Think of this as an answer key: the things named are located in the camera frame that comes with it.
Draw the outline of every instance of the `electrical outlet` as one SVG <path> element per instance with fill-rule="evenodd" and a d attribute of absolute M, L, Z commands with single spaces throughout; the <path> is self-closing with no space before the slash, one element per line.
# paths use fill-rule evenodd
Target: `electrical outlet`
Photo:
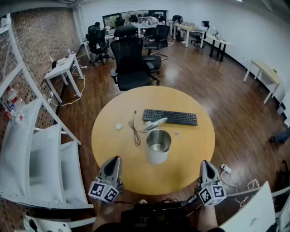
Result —
<path fill-rule="evenodd" d="M 225 171 L 226 173 L 231 173 L 232 172 L 232 170 L 228 166 L 226 166 L 225 164 L 221 165 L 221 169 L 223 171 Z"/>

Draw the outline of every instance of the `black keyboard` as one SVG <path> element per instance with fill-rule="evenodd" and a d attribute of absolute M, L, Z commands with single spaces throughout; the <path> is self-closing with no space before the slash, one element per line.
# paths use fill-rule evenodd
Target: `black keyboard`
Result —
<path fill-rule="evenodd" d="M 189 126 L 198 125 L 198 121 L 196 120 L 195 114 L 173 112 L 173 111 L 159 111 L 159 110 L 145 109 L 142 120 L 156 121 L 161 118 L 168 118 L 166 123 L 182 124 L 182 125 L 189 125 Z"/>

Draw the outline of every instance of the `blue jeans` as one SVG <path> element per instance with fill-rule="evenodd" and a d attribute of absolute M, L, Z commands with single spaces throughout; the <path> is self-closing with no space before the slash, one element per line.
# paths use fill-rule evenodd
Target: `blue jeans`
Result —
<path fill-rule="evenodd" d="M 287 130 L 285 130 L 284 132 L 276 134 L 275 140 L 276 142 L 285 143 L 289 137 L 290 137 L 290 128 L 287 128 Z"/>

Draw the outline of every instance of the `brick wall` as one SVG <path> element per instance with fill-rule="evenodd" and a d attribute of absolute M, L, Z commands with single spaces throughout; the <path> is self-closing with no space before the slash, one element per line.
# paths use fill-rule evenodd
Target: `brick wall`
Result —
<path fill-rule="evenodd" d="M 12 26 L 18 48 L 34 82 L 45 98 L 49 97 L 50 88 L 44 76 L 51 68 L 49 57 L 54 60 L 64 57 L 67 48 L 77 52 L 80 48 L 73 12 L 66 8 L 44 8 L 13 13 Z M 3 78 L 4 63 L 9 47 L 8 32 L 0 35 L 0 81 Z M 13 54 L 8 55 L 6 75 L 16 66 Z M 52 79 L 53 86 L 60 94 L 63 88 L 61 77 Z M 18 74 L 11 85 L 18 91 L 25 103 L 36 98 L 22 74 Z M 2 143 L 8 121 L 0 116 L 0 143 Z M 36 127 L 46 128 L 53 124 L 53 119 L 45 108 L 39 111 Z M 0 204 L 0 231 L 11 232 L 23 229 L 23 215 L 29 214 L 30 208 L 6 200 Z"/>

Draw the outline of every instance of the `round wooden table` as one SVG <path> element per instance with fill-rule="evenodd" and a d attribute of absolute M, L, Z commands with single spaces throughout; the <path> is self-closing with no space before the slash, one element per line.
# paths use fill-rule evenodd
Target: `round wooden table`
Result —
<path fill-rule="evenodd" d="M 167 160 L 152 164 L 146 157 L 145 133 L 135 146 L 128 121 L 135 115 L 137 130 L 145 128 L 144 109 L 195 113 L 197 126 L 163 124 L 172 139 Z M 121 123 L 123 129 L 117 130 Z M 213 156 L 213 124 L 201 105 L 189 95 L 168 87 L 146 86 L 124 92 L 112 99 L 98 115 L 92 130 L 92 150 L 99 166 L 116 155 L 122 159 L 121 179 L 125 189 L 159 195 L 181 190 L 199 177 L 200 164 Z"/>

